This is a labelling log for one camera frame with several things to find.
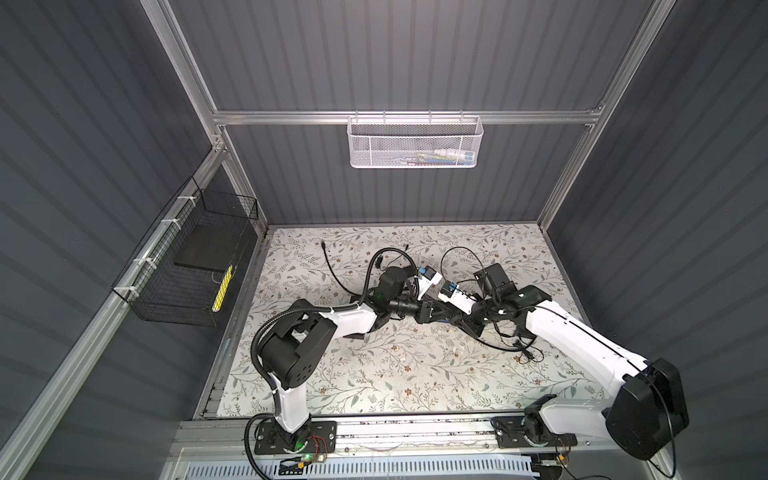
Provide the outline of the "black network switch box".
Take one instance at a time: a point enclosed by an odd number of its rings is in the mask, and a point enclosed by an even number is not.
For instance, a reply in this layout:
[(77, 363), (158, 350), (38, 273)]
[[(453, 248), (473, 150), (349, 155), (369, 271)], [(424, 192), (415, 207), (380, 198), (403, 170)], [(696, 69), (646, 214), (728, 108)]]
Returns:
[(429, 307), (429, 320), (431, 322), (448, 323), (461, 329), (467, 335), (480, 337), (484, 330), (484, 324), (473, 319), (452, 304), (434, 302)]

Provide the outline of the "black power adapter with cable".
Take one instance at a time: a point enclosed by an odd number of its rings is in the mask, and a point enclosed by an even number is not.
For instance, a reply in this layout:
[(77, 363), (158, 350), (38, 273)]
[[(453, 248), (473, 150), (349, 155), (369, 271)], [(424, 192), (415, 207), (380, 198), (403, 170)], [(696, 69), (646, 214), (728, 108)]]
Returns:
[(513, 343), (513, 350), (518, 354), (520, 364), (541, 363), (545, 359), (543, 351), (535, 346), (536, 338), (517, 337)]

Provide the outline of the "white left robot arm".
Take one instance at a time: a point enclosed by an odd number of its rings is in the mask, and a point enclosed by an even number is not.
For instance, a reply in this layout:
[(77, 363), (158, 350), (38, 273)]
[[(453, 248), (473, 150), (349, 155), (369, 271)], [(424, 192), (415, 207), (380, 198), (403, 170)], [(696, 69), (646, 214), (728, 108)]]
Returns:
[(302, 465), (303, 450), (314, 436), (305, 383), (331, 342), (363, 338), (384, 326), (393, 313), (417, 315), (426, 292), (442, 279), (434, 268), (418, 267), (406, 251), (384, 247), (372, 255), (361, 292), (352, 292), (348, 304), (319, 306), (301, 298), (259, 328), (250, 359), (269, 386), (274, 412), (253, 415), (244, 429), (245, 453), (255, 475), (270, 477), (255, 459), (255, 426), (268, 426), (272, 446), (292, 453), (295, 465)]

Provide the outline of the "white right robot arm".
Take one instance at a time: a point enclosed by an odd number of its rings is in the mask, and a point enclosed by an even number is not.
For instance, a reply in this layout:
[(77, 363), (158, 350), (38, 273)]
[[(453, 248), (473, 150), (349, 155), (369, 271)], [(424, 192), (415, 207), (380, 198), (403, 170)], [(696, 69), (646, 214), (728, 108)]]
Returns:
[(604, 398), (545, 394), (529, 404), (521, 429), (534, 446), (574, 435), (612, 440), (630, 456), (650, 460), (690, 423), (679, 370), (649, 361), (576, 319), (540, 288), (516, 288), (500, 264), (475, 272), (481, 294), (459, 308), (464, 319), (507, 317), (564, 353), (603, 388)]

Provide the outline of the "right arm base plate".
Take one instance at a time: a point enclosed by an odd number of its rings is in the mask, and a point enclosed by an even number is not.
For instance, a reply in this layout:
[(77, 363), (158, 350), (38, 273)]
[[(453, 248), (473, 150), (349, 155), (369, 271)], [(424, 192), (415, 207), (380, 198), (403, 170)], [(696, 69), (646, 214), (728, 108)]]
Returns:
[(570, 448), (578, 444), (575, 435), (554, 434), (535, 415), (492, 417), (490, 425), (500, 448)]

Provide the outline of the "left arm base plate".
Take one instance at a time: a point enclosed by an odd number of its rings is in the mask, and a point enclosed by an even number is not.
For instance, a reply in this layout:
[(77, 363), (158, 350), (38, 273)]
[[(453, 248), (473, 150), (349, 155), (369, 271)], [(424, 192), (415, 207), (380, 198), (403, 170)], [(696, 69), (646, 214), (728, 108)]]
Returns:
[(309, 420), (296, 432), (288, 433), (275, 420), (261, 420), (250, 434), (257, 455), (328, 454), (336, 448), (338, 424)]

